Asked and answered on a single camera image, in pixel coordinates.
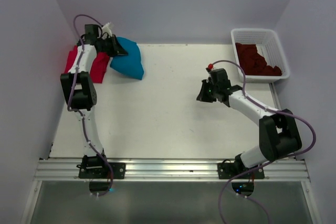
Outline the blue t shirt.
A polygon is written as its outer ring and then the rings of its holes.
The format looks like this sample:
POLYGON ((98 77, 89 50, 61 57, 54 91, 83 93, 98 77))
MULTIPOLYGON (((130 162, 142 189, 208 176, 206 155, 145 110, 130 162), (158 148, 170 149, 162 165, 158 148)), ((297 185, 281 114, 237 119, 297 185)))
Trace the blue t shirt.
POLYGON ((124 37, 117 37, 117 40, 122 48, 127 51, 128 55, 113 57, 110 68, 129 78, 142 80, 144 68, 138 44, 124 37))

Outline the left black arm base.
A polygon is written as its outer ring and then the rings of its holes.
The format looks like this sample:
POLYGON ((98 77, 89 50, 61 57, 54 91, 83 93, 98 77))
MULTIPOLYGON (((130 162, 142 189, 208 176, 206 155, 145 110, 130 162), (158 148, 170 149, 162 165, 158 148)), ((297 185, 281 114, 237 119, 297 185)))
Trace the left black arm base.
POLYGON ((94 195, 104 195, 112 191, 112 183, 115 179, 124 179, 126 164, 120 162, 108 162, 103 155, 88 157, 85 155, 80 164, 78 177, 89 180, 89 191, 94 195))

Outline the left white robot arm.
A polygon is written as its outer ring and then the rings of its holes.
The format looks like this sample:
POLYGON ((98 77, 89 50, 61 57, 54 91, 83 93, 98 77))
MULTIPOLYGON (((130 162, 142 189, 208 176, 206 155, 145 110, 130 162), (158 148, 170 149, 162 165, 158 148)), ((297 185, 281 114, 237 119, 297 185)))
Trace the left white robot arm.
POLYGON ((104 160, 104 148, 99 140, 94 109, 97 104, 97 92, 90 71, 98 54, 127 56, 128 52, 120 45, 111 24, 85 25, 85 33, 80 36, 74 61, 60 82, 67 104, 67 110, 73 112, 82 131, 84 158, 104 160))

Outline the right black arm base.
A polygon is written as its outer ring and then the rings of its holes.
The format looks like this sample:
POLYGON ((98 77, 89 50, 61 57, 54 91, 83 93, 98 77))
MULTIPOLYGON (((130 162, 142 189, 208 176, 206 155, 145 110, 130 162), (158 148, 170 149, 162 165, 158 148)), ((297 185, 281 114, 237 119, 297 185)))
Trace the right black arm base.
POLYGON ((255 171, 250 171, 253 168, 258 167, 258 165, 247 168, 244 166, 240 159, 240 155, 236 156, 234 160, 225 159, 220 163, 217 163, 217 173, 219 179, 232 179, 233 177, 240 175, 236 179, 242 180, 241 182, 234 182, 234 179, 230 182, 230 186, 234 193, 243 195, 243 196, 251 196, 255 189, 255 180, 264 179, 264 169, 259 168, 255 171))

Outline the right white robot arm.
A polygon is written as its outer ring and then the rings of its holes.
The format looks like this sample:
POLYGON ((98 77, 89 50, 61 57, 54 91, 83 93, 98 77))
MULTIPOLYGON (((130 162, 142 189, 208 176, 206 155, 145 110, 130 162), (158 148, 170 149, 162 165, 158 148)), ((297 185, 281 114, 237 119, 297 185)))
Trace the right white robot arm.
POLYGON ((253 167, 264 162, 273 162, 298 151, 302 147, 301 138, 295 119, 289 110, 271 108, 258 103, 243 92, 239 85, 231 85, 225 69, 207 67, 209 76, 202 80, 202 87, 197 101, 220 102, 232 108, 258 126, 258 145, 235 157, 234 172, 240 178, 246 178, 253 167))

